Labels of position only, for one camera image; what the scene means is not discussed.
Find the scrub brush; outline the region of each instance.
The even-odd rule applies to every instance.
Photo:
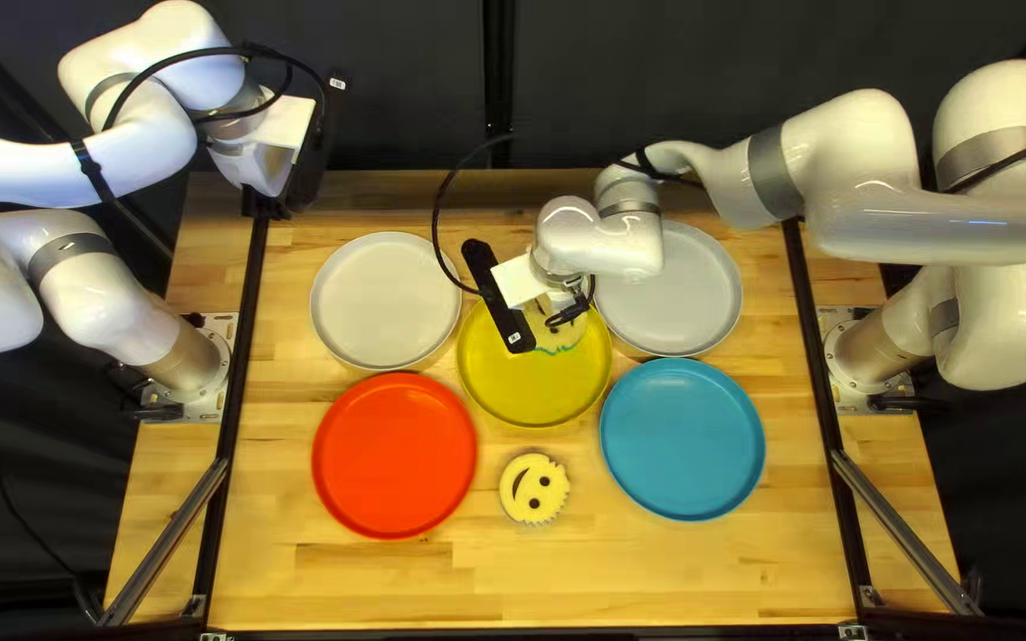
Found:
[[[522,454],[505,466],[497,492],[506,515],[527,525],[545,525],[561,514],[568,496],[564,466],[544,454]]]

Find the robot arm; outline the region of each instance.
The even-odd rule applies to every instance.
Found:
[[[230,46],[200,5],[167,0],[66,53],[60,81],[96,133],[74,144],[0,138],[0,202],[72,208],[98,202],[106,188],[121,197],[184,168],[198,136],[233,184],[297,205],[309,202],[325,153],[321,104],[280,95],[251,115],[192,122],[254,109],[273,96],[246,78],[239,55],[164,66],[129,92],[113,126],[105,127],[143,70],[179,53]],[[301,150],[312,155],[297,179]],[[101,179],[85,173],[91,162]],[[214,345],[208,331],[200,333],[139,285],[88,216],[65,209],[0,213],[0,352],[41,330],[35,290],[67,336],[144,371],[173,401],[224,385],[226,345]]]
[[[1024,149],[1026,61],[984,67],[948,92],[934,129],[943,188]],[[724,150],[666,142],[644,155],[657,176],[613,165],[596,179],[595,205],[574,197],[545,205],[529,254],[492,270],[507,304],[534,293],[535,279],[536,291],[563,305],[556,273],[652,273],[663,263],[658,175],[695,171],[732,226],[804,214],[811,240],[831,255],[929,266],[838,338],[830,370],[840,383],[883,393],[892,376],[933,356],[956,386],[1026,382],[1026,159],[960,194],[926,192],[907,116],[873,89]]]
[[[115,197],[161,182],[188,164],[197,142],[188,112],[240,111],[271,95],[246,79],[238,55],[179,62],[143,82],[123,105],[114,126],[102,131],[118,95],[142,70],[176,53],[230,46],[200,5],[167,0],[134,23],[65,54],[58,79],[97,131],[82,144]],[[213,142],[209,153],[229,181],[277,197],[315,112],[315,101],[283,95],[248,118],[199,127]],[[70,143],[24,145],[0,138],[0,202],[73,208],[100,200]]]

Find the red plate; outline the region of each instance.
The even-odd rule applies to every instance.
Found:
[[[470,489],[477,434],[448,388],[407,372],[365,379],[322,417],[311,453],[319,498],[364,536],[417,536]]]

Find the wooden table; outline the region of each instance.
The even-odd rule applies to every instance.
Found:
[[[477,237],[499,259],[523,251],[536,209],[586,194],[594,170],[466,172],[442,217],[456,250]],[[526,431],[476,405],[477,476],[459,511],[423,537],[394,544],[343,529],[312,487],[311,439],[329,404],[367,376],[339,364],[312,329],[307,295],[343,243],[396,229],[429,237],[442,172],[333,172],[317,210],[270,228],[244,409],[208,624],[225,630],[645,627],[836,623],[854,616],[834,504],[805,368],[780,229],[723,227],[698,193],[668,191],[669,217],[715,237],[742,271],[735,331],[705,355],[747,390],[767,436],[766,469],[741,508],[685,525],[639,509],[613,483],[598,451],[598,405],[569,424]],[[167,299],[180,312],[238,306],[249,221],[238,194],[195,174]],[[877,305],[874,265],[810,251],[819,305]],[[463,313],[477,301],[467,296]],[[614,376],[636,365],[617,353]],[[423,374],[463,398],[452,349]],[[842,417],[847,451],[918,535],[955,570],[915,416]],[[143,426],[109,574],[112,598],[207,467],[216,428]],[[537,447],[573,479],[554,523],[508,520],[496,496],[507,459]],[[926,585],[860,504],[873,584],[892,605],[941,610]],[[149,598],[141,620],[175,615],[192,590],[198,527]]]

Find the black backdrop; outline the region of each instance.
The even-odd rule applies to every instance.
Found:
[[[522,135],[513,167],[602,165],[659,138],[725,145],[859,86],[901,99],[923,147],[955,80],[1026,47],[1026,1],[522,0],[508,12],[512,47],[495,53],[485,39],[491,46],[502,30],[487,9],[511,2],[202,0],[234,41],[348,75],[333,168],[448,167],[484,136],[486,69],[490,81],[495,70],[512,81],[510,99],[490,103],[488,115],[508,109]],[[0,0],[1,66],[55,124],[83,134],[57,61],[152,3]],[[494,54],[508,59],[495,64]],[[172,233],[184,178],[137,194]],[[127,234],[111,232],[119,242]],[[159,270],[139,273],[154,274],[160,284]],[[133,439],[101,377],[106,360],[49,324],[39,343],[0,356],[0,430],[22,509],[36,511],[51,545],[98,580]],[[924,427],[961,570],[984,572],[990,608],[1026,613],[1026,432],[1010,420],[1026,418],[1026,387],[960,402],[969,410],[959,419],[930,416]],[[7,404],[24,412],[5,413]],[[0,504],[0,582],[57,575]]]

